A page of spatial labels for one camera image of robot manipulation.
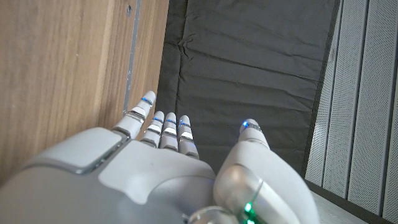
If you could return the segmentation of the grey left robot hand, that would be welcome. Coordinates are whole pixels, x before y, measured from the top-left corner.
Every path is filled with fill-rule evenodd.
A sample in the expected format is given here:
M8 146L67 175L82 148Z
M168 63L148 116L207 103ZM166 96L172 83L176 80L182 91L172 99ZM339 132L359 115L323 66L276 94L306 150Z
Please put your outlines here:
M150 115L148 91L112 129L82 131L1 186L2 223L318 223L311 191L243 121L215 172L188 116Z

